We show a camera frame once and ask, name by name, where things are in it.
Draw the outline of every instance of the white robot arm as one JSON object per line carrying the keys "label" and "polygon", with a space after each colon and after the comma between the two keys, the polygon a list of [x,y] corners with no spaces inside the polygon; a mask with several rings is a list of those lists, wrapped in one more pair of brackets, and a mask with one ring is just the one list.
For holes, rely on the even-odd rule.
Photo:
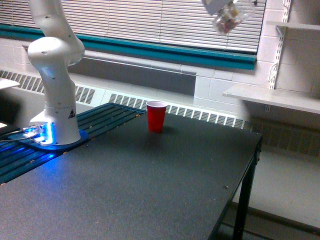
{"label": "white robot arm", "polygon": [[68,66],[82,59],[85,48],[69,26],[61,0],[30,0],[29,7],[33,21],[45,34],[28,48],[30,62],[41,75],[45,98],[44,111],[30,121],[45,126],[42,136],[34,140],[44,146],[71,144],[81,137],[75,84]]}

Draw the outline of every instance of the window sill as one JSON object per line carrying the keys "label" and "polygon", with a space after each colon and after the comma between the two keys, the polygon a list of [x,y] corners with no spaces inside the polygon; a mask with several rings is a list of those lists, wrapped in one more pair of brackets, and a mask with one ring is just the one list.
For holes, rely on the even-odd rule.
{"label": "window sill", "polygon": [[[76,34],[88,49],[133,55],[162,61],[254,70],[257,56],[252,54],[170,46],[133,40]],[[0,24],[0,37],[35,40],[44,36],[40,29]]]}

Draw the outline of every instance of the white shelf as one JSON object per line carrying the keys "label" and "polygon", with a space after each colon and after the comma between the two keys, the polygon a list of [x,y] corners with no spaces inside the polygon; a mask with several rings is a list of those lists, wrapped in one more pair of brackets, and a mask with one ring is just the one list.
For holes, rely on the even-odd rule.
{"label": "white shelf", "polygon": [[251,85],[234,85],[224,96],[287,109],[320,114],[320,97]]}
{"label": "white shelf", "polygon": [[1,78],[0,77],[0,90],[1,89],[8,89],[8,88],[12,88],[12,87],[16,87],[19,86],[20,84],[16,81],[12,81],[12,80],[8,80],[5,78]]}
{"label": "white shelf", "polygon": [[302,24],[302,23],[291,23],[281,21],[266,21],[268,25],[275,25],[277,27],[285,27],[290,29],[301,29],[301,30],[314,30],[320,31],[320,25]]}

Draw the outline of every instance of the window blind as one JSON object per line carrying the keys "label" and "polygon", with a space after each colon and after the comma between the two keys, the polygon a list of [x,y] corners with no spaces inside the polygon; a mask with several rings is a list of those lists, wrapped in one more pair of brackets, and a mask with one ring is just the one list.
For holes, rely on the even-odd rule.
{"label": "window blind", "polygon": [[[219,35],[201,0],[62,0],[75,33],[186,47],[252,52],[258,50],[266,0],[255,15]],[[33,27],[28,0],[0,0],[0,23]]]}

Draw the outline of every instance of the red cup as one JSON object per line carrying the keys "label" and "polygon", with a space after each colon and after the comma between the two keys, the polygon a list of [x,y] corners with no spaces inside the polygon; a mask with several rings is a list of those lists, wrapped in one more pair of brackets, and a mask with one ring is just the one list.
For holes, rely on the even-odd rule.
{"label": "red cup", "polygon": [[162,101],[148,101],[146,103],[148,128],[150,132],[161,133],[165,121],[168,104]]}

